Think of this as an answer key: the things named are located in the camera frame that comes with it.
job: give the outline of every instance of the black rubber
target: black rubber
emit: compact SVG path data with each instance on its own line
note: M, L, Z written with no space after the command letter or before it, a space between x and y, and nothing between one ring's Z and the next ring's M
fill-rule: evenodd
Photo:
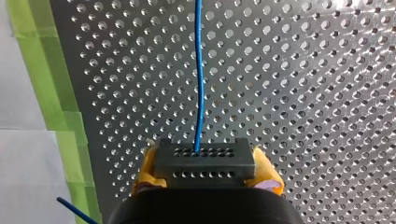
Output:
M117 207L108 224L303 224L294 207L263 189L148 189Z

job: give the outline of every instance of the blue wire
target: blue wire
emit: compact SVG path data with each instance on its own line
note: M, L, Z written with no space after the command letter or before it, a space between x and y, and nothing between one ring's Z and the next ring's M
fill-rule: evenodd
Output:
M89 223L89 224L97 224L97 222L95 222L92 218L88 217L87 215L85 215L84 213L79 211L78 208L76 208L73 204L69 203L67 200L65 200L65 199L63 199L61 197L58 197L58 198L56 198L56 201L58 201L59 203L63 204L66 208L68 208L70 211L72 211L77 216L81 217L81 219L83 219L87 223Z
M198 113L195 128L194 151L199 152L201 144L201 132L204 125L205 90L204 90L204 68L202 67L201 49L201 22L202 22L202 0L195 1L195 51L198 76Z

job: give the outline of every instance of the hole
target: hole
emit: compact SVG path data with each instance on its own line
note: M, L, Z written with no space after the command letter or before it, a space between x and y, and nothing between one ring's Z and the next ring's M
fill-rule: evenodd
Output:
M216 175L217 175L216 172L213 172L213 171L209 173L210 178L214 178L214 177L216 177Z
M199 174L199 176L200 176L201 178L206 178L206 177L207 177L207 172L203 171L203 172L201 172L201 173Z
M229 177L229 178L235 177L235 172L229 172L229 173L227 174L227 177Z
M189 172L187 172L187 171L183 171L183 172L181 173L181 176L182 176L183 178L187 178L187 177L190 177L190 174L189 174Z
M180 172L173 172L172 175L174 178L178 178L180 177Z
M230 9L225 10L224 17L226 19L230 19L232 16L233 16L233 11L232 10L230 10Z

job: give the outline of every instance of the gray metal surface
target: gray metal surface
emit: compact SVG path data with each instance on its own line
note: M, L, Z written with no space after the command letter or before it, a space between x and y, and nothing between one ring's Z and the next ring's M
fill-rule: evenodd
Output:
M106 218L146 138L193 139L194 2L52 9ZM262 145L306 222L395 223L395 3L207 0L203 13L203 140Z

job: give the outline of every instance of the white surface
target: white surface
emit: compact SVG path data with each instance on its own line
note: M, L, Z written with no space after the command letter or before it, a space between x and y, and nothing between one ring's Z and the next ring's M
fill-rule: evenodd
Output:
M0 155L1 223L76 223L54 132L1 130Z
M32 82L0 0L0 129L46 130Z

